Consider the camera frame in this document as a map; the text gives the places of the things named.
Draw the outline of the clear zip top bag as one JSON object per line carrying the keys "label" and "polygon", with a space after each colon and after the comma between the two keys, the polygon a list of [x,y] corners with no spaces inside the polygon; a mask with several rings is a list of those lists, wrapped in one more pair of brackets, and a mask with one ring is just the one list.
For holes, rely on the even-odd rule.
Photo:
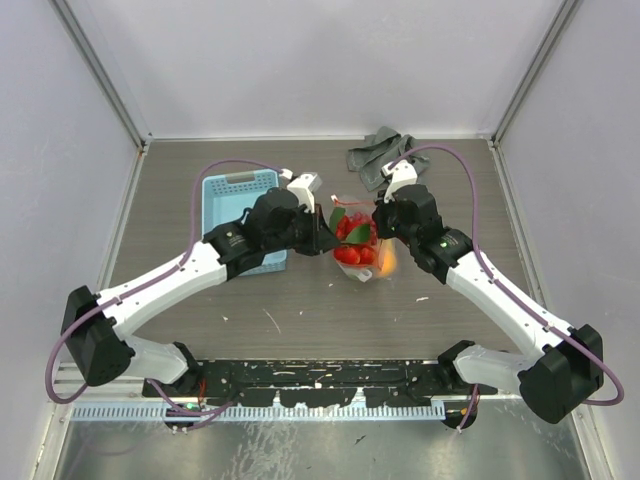
{"label": "clear zip top bag", "polygon": [[388,278],[397,268],[392,240],[379,236],[373,219],[375,203],[348,195],[332,195],[329,227],[340,241],[334,261],[350,279],[367,283]]}

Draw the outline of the blue plastic basket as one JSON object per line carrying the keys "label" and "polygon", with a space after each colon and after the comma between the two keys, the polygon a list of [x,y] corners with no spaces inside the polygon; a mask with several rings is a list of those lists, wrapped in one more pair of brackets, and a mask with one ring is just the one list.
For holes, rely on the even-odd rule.
{"label": "blue plastic basket", "polygon": [[244,226],[246,211],[278,186],[278,174],[267,169],[206,177],[202,181],[202,239],[184,266],[185,276],[208,287],[229,277],[283,271],[287,252],[257,249]]}

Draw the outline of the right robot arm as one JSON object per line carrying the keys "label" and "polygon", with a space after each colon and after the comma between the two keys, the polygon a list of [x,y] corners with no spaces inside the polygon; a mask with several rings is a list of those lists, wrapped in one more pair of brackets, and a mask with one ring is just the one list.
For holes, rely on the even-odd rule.
{"label": "right robot arm", "polygon": [[459,394],[480,384],[517,394],[537,417],[557,424],[602,387],[601,335],[555,317],[505,278],[469,236],[444,225],[426,186],[379,192],[373,219],[379,237],[402,242],[422,271],[470,300],[519,349],[459,341],[437,358],[444,390]]}

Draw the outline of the red strawberry cluster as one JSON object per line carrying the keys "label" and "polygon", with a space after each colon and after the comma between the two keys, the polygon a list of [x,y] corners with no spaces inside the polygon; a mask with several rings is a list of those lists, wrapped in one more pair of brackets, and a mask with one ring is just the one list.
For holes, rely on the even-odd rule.
{"label": "red strawberry cluster", "polygon": [[341,241],[341,246],[333,250],[333,257],[339,264],[355,267],[377,264],[377,226],[371,215],[358,211],[349,213],[344,207],[335,207],[329,227]]}

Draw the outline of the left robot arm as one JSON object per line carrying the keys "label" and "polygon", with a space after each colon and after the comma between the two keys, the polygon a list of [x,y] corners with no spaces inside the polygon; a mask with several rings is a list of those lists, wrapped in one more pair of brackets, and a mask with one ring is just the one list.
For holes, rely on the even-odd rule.
{"label": "left robot arm", "polygon": [[201,365],[179,342],[136,337],[147,321],[182,300],[260,266],[274,252],[315,256],[339,246],[320,206],[307,207],[284,188],[261,195],[232,222],[220,224],[176,259],[117,287],[69,294],[64,343],[85,384],[105,385],[122,375],[154,380],[178,396],[199,387]]}

